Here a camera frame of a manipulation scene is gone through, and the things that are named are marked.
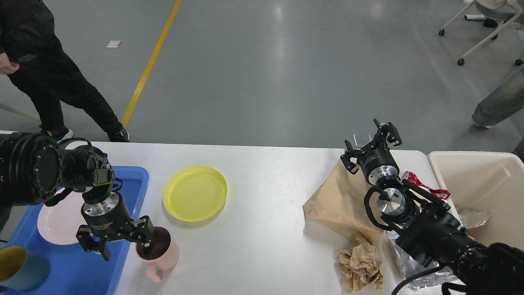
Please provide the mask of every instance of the pink mug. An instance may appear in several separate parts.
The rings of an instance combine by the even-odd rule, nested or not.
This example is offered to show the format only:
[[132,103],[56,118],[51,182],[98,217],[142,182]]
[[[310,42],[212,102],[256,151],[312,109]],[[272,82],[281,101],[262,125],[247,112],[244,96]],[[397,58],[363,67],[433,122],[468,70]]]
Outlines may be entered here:
[[161,282],[163,273],[178,262],[180,250],[167,229],[155,226],[153,242],[149,247],[135,247],[140,259],[147,263],[147,276],[154,282]]

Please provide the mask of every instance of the yellow floor line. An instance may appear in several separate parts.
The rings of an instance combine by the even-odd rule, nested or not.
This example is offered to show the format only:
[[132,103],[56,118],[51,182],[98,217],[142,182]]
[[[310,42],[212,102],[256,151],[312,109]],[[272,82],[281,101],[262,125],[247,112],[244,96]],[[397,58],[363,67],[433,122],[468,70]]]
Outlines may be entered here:
[[164,39],[166,38],[167,32],[169,31],[169,27],[171,26],[171,23],[173,22],[174,15],[177,14],[177,10],[178,10],[178,7],[180,6],[181,1],[182,0],[177,0],[175,2],[173,6],[173,10],[171,11],[169,18],[167,19],[167,22],[164,25],[162,34],[160,34],[160,37],[158,38],[155,49],[153,50],[151,57],[149,57],[149,61],[147,62],[146,69],[142,73],[142,77],[140,78],[140,81],[138,82],[138,85],[136,86],[135,93],[133,94],[133,97],[131,98],[129,105],[127,106],[126,112],[124,113],[124,116],[122,117],[122,125],[124,127],[127,125],[127,122],[129,122],[129,118],[131,117],[131,114],[133,113],[133,110],[138,101],[138,98],[140,97],[140,94],[142,93],[142,88],[144,88],[144,84],[147,81],[147,77],[149,76],[149,73],[151,72],[151,68],[153,67],[153,64],[155,63],[155,60],[157,59],[157,55],[160,51],[160,48],[162,47]]

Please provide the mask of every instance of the yellow plate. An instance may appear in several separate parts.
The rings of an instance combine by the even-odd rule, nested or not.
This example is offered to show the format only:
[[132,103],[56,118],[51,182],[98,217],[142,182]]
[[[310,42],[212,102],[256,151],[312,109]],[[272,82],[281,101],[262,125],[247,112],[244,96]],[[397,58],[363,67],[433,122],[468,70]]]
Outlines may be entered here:
[[207,166],[191,166],[171,177],[162,200],[174,218],[197,222],[218,212],[226,194],[226,180],[220,172]]

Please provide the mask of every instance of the aluminum foil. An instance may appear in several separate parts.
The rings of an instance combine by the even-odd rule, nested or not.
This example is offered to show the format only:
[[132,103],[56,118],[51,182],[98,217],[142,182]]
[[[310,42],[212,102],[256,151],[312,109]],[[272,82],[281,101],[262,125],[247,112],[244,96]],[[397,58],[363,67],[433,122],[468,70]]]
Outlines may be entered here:
[[467,229],[483,226],[491,216],[491,211],[478,212],[467,208],[456,208],[462,226]]
[[[458,216],[462,222],[462,225],[466,229],[475,228],[479,226],[483,226],[488,221],[491,212],[490,211],[484,211],[484,212],[477,212],[470,209],[465,208],[456,208],[458,212]],[[396,243],[395,240],[399,237],[398,233],[394,231],[388,231],[387,237],[389,241],[391,242],[391,249],[393,253],[395,253],[397,259],[395,259],[398,271],[403,276],[403,278],[410,277],[412,275],[415,275],[417,273],[420,273],[422,271],[435,268],[438,266],[436,262],[432,262],[428,265],[428,267],[424,267],[418,262],[416,262],[413,258],[411,258],[404,250],[402,250]],[[445,267],[441,271],[432,273],[428,276],[418,278],[416,280],[411,281],[407,284],[408,288],[413,291],[418,291],[419,289],[426,288],[426,287],[433,287],[441,285],[445,282],[451,282],[454,280],[457,280],[458,278],[453,274],[451,269],[449,267]]]
[[[416,262],[413,258],[411,258],[406,252],[404,252],[404,250],[402,250],[395,243],[395,240],[398,238],[398,233],[394,231],[388,231],[387,236],[389,238],[389,241],[391,242],[390,245],[392,251],[393,253],[395,253],[397,257],[397,259],[395,259],[395,262],[397,264],[398,271],[403,276],[403,279],[438,266],[436,262],[432,262],[428,265],[428,267],[424,267],[420,263]],[[411,281],[407,284],[407,287],[413,291],[418,291],[422,288],[441,285],[442,283],[451,282],[456,279],[457,277],[453,274],[451,269],[449,267],[445,267],[444,269],[438,272]]]

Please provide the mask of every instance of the white plate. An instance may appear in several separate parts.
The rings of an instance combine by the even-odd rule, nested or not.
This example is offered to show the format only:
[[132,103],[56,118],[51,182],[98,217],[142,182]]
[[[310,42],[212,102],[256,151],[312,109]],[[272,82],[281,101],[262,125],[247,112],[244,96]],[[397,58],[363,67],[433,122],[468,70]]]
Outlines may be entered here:
[[37,221],[38,231],[42,238],[56,245],[78,243],[78,227],[85,224],[80,213],[83,204],[82,194],[71,192],[55,206],[44,205],[38,214]]

